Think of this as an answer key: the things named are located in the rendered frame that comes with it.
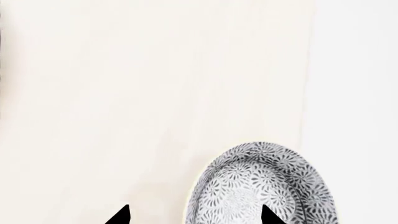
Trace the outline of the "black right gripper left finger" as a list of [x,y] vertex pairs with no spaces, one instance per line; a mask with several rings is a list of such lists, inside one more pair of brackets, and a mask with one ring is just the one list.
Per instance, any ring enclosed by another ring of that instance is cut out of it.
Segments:
[[130,224],[131,213],[129,205],[123,206],[114,216],[112,216],[105,224]]

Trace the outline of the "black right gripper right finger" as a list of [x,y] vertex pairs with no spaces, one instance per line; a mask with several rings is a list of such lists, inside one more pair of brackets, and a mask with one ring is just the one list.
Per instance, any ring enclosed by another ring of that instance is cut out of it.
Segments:
[[262,205],[261,212],[262,224],[285,224],[269,207]]

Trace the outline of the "grey floral patterned plate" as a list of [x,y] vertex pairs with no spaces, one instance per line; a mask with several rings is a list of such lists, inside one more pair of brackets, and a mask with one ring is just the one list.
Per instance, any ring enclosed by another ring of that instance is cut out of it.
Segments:
[[185,224],[339,224],[330,190],[300,154],[268,142],[238,145],[199,177]]

